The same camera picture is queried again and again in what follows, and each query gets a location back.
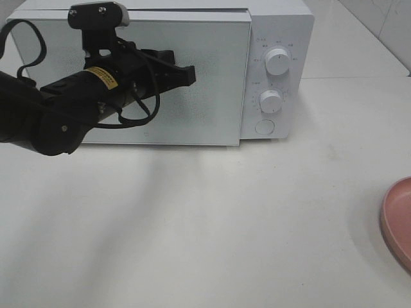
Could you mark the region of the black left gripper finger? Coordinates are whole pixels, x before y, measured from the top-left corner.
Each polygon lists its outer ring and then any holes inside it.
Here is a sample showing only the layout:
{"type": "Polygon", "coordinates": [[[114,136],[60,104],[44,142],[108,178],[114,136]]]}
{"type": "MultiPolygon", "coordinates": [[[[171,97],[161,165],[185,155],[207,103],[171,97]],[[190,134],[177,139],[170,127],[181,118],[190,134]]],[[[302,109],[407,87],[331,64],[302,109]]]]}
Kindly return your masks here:
{"type": "Polygon", "coordinates": [[[159,65],[175,65],[175,55],[172,50],[142,49],[149,67],[159,65]]]}
{"type": "Polygon", "coordinates": [[[162,94],[179,87],[189,87],[196,82],[195,66],[179,67],[172,64],[153,64],[155,81],[158,86],[156,91],[151,86],[150,95],[162,94]]]}

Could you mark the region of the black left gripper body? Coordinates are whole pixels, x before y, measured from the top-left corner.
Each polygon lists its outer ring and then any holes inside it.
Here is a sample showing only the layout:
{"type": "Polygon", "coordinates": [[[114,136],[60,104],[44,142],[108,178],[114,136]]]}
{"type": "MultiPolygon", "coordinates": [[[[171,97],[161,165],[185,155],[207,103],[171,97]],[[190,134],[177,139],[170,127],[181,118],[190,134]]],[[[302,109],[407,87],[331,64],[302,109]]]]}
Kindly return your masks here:
{"type": "Polygon", "coordinates": [[[153,85],[158,91],[152,67],[141,49],[131,41],[118,38],[119,55],[101,50],[99,56],[85,57],[82,72],[82,107],[84,109],[123,109],[130,103],[147,109],[144,99],[153,85]]]}

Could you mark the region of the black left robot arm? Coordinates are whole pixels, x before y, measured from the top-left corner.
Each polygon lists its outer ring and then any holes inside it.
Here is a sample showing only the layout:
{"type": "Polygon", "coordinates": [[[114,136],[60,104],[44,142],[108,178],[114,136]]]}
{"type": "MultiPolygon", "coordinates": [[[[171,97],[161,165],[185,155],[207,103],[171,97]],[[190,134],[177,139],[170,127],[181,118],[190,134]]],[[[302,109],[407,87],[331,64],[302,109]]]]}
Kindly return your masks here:
{"type": "Polygon", "coordinates": [[[116,38],[110,54],[38,89],[22,75],[1,73],[1,142],[47,156],[71,154],[92,129],[127,129],[155,118],[160,95],[195,83],[170,50],[137,49],[116,38]]]}

